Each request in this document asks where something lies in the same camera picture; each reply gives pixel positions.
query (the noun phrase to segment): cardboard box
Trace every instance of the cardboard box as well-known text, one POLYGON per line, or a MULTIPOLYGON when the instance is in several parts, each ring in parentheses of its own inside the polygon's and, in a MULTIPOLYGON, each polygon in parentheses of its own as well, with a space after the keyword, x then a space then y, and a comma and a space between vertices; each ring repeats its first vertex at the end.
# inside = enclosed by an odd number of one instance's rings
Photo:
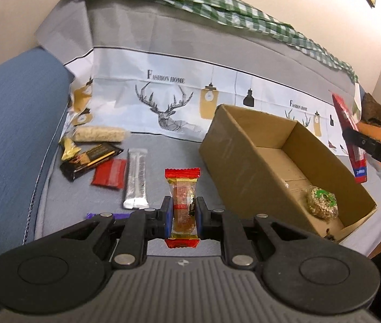
POLYGON ((227 209, 241 218, 266 213, 340 241, 375 211, 376 203, 353 174, 297 121, 220 105, 200 154, 227 209), (305 190, 334 193, 339 217, 327 223, 306 208, 305 190))

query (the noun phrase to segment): black snack wrapper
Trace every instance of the black snack wrapper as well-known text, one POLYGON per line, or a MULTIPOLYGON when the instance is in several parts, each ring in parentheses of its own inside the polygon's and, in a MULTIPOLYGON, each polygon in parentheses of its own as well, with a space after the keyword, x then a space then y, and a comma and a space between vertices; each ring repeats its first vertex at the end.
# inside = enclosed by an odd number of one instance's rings
POLYGON ((60 165, 60 170, 70 182, 73 182, 76 178, 122 152, 123 149, 119 147, 109 143, 102 143, 71 160, 63 162, 60 165))

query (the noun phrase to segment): blue sofa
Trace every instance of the blue sofa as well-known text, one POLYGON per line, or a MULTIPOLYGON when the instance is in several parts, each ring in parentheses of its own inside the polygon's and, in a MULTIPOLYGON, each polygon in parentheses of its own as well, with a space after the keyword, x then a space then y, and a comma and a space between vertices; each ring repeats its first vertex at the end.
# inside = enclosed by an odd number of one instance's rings
POLYGON ((0 65, 0 254, 34 238, 71 81, 41 48, 0 65))

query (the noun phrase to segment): red packet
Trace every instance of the red packet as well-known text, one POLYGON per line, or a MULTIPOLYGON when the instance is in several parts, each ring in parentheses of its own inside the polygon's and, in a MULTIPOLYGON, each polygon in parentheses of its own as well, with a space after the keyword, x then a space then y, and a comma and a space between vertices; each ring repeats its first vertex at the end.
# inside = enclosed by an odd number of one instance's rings
POLYGON ((110 159, 96 167, 92 185, 123 189, 126 159, 110 159))
POLYGON ((165 169, 172 195, 173 220, 169 248, 195 248, 200 239, 195 221, 196 182, 201 175, 199 167, 193 169, 165 169))
MULTIPOLYGON (((354 118, 349 112, 343 98, 338 94, 333 94, 333 104, 336 109, 337 116, 339 118, 340 126, 342 131, 350 127, 356 131, 358 128, 355 124, 354 118)), ((355 182, 364 183, 367 181, 367 163, 366 157, 364 156, 364 151, 361 148, 356 147, 348 142, 346 143, 346 148, 348 150, 349 160, 351 161, 352 169, 355 175, 355 182)))

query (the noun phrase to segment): silver snack bar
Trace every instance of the silver snack bar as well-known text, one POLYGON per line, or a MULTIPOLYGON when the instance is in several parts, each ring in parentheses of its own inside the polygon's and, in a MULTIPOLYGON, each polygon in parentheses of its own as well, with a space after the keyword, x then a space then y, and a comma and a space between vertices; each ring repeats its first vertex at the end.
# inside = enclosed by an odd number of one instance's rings
POLYGON ((146 196, 147 149, 128 150, 129 169, 127 173, 125 209, 145 209, 149 207, 146 196))

